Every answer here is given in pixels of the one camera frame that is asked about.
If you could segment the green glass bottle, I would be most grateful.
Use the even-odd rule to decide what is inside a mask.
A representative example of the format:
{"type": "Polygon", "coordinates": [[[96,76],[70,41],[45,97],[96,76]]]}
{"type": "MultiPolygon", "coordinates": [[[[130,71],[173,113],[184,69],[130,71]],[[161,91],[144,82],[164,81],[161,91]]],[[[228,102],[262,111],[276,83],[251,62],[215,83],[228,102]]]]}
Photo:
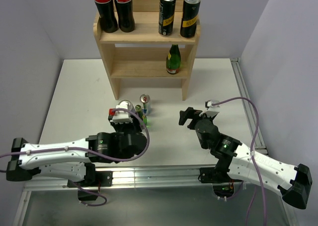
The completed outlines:
{"type": "Polygon", "coordinates": [[[151,108],[149,106],[147,106],[144,109],[143,106],[138,104],[138,105],[135,106],[135,110],[136,110],[136,113],[139,115],[139,117],[143,120],[144,124],[146,126],[148,126],[149,123],[148,123],[147,116],[150,113],[151,108]]]}

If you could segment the Red Bull can front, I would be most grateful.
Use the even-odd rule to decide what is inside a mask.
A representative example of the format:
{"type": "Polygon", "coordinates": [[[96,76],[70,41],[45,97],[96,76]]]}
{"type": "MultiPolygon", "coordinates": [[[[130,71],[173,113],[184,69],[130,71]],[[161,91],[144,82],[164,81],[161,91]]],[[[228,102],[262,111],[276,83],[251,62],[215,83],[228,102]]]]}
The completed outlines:
{"type": "Polygon", "coordinates": [[[131,112],[135,112],[135,108],[134,108],[134,105],[131,101],[127,100],[127,99],[124,99],[124,100],[121,100],[118,104],[117,104],[117,107],[118,108],[126,108],[128,109],[129,111],[131,112]]]}

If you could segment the green bottle yellow label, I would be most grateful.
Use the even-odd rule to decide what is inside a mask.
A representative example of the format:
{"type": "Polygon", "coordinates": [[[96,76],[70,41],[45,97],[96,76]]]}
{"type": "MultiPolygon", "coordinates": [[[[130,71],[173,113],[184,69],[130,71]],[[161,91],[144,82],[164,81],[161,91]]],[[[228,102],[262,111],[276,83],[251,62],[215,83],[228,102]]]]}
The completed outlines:
{"type": "Polygon", "coordinates": [[[169,74],[177,74],[181,66],[181,54],[178,45],[172,45],[167,58],[166,70],[169,74]]]}

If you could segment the black can yellow label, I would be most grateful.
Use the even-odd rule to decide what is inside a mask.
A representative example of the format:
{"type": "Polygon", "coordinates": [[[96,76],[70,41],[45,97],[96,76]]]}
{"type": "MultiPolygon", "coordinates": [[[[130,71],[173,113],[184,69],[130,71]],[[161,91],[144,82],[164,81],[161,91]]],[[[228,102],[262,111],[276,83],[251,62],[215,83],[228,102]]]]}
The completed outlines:
{"type": "Polygon", "coordinates": [[[195,35],[197,18],[201,0],[184,0],[180,35],[184,38],[192,38],[195,35]]]}

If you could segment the black Schweppes can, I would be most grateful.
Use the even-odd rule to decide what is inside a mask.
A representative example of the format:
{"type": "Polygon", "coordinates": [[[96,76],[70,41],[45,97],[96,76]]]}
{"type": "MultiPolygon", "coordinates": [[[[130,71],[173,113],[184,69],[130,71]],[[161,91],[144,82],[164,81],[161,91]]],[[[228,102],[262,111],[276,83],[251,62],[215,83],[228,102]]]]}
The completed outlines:
{"type": "Polygon", "coordinates": [[[169,36],[173,32],[176,0],[159,0],[159,34],[169,36]]]}

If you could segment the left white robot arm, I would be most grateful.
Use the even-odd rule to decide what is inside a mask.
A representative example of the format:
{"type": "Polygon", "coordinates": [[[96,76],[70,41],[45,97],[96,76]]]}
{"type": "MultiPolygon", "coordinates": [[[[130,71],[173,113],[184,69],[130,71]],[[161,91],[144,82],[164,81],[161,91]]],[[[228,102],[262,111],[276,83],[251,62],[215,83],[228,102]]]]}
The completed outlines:
{"type": "Polygon", "coordinates": [[[100,132],[72,142],[37,145],[15,138],[5,171],[7,181],[29,181],[35,175],[64,178],[91,186],[96,163],[119,163],[141,157],[149,147],[147,127],[136,114],[110,109],[113,133],[100,132]]]}

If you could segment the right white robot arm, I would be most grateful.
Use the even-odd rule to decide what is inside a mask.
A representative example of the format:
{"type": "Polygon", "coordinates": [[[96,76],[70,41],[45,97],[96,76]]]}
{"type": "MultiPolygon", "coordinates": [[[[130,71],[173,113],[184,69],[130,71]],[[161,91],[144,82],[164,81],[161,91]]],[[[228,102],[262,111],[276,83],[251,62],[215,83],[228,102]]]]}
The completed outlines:
{"type": "Polygon", "coordinates": [[[277,161],[259,152],[251,153],[241,141],[222,134],[214,125],[217,112],[206,112],[188,107],[179,113],[179,125],[190,120],[188,129],[194,130],[201,148],[209,150],[218,162],[214,167],[200,169],[201,183],[226,183],[245,181],[263,186],[282,197],[283,201],[297,209],[307,207],[312,177],[310,169],[277,161]]]}

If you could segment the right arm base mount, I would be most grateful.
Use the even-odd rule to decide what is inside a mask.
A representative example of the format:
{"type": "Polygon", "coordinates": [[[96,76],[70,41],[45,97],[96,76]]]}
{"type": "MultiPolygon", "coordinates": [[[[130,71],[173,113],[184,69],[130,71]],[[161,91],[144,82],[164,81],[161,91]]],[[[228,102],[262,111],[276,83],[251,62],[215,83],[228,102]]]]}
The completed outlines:
{"type": "Polygon", "coordinates": [[[212,184],[217,198],[229,198],[235,192],[234,181],[225,173],[220,173],[214,167],[199,168],[198,180],[203,184],[212,184]]]}

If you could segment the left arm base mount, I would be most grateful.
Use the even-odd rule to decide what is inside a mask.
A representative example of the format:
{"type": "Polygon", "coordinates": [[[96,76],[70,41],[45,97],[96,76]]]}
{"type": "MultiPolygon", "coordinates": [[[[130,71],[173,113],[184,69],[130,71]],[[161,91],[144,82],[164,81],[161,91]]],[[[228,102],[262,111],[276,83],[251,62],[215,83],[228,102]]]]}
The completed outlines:
{"type": "MultiPolygon", "coordinates": [[[[112,185],[113,172],[112,171],[96,171],[95,176],[92,179],[84,179],[82,181],[76,182],[78,186],[81,188],[84,187],[97,187],[97,190],[88,190],[92,193],[99,193],[101,187],[110,187],[112,185]]],[[[95,201],[97,196],[86,193],[80,190],[77,186],[75,186],[70,180],[67,182],[68,188],[77,188],[78,190],[78,199],[80,201],[95,201]]]]}

